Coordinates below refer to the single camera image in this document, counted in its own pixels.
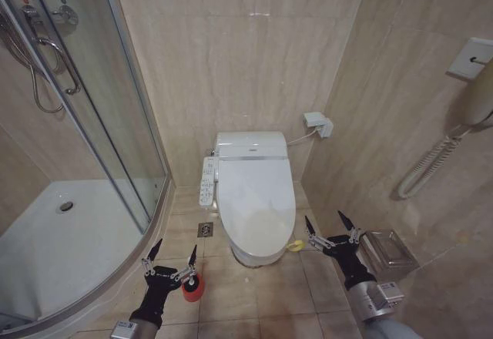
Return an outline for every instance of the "wall plate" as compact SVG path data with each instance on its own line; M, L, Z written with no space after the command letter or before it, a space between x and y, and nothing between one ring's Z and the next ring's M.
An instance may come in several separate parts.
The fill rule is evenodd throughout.
M476 58L479 62L489 62L493 58L493 41L470 38L458 53L448 73L463 79L475 79L485 66L472 62L471 58Z

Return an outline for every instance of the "coiled cord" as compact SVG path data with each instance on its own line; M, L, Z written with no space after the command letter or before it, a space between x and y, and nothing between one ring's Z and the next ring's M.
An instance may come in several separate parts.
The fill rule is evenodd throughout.
M464 136L471 131L471 128L457 126L451 132L457 132L459 129L465 129L465 131L457 136L446 135L401 181L397 188L397 194L401 199L414 196L435 172L444 165L445 161L461 144Z

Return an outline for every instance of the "floor drain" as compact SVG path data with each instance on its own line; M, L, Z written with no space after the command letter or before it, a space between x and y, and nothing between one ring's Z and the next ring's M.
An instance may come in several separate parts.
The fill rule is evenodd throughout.
M73 202L66 202L66 203L63 203L59 209L62 211L62 212L66 212L67 210L71 210L72 208L74 207L74 203Z
M214 224L212 222L199 223L197 237L211 237L213 235Z

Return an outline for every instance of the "marble wall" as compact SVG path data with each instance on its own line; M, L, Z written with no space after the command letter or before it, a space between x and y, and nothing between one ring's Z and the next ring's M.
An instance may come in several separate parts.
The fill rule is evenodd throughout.
M0 126L0 236L49 185L49 178Z
M35 104L30 72L0 42L2 104L0 125L51 180L91 179L104 176L88 146L65 110L44 113ZM53 109L59 98L38 77L39 98Z
M421 264L399 318L424 337L491 337L493 130L471 134L409 200L394 189L460 122L465 82L445 75L470 37L493 39L493 0L362 0L302 184L320 228L394 228Z
M306 133L360 0L120 0L178 186L196 186L217 132ZM295 180L311 142L290 148Z

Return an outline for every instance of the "wall-mounted hair dryer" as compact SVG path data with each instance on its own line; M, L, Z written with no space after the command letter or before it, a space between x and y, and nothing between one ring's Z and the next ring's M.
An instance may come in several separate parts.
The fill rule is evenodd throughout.
M401 199L416 194L470 131L493 126L493 60L481 64L485 64L485 67L465 92L467 102L464 105L461 125L447 134L401 181L397 188L397 194Z

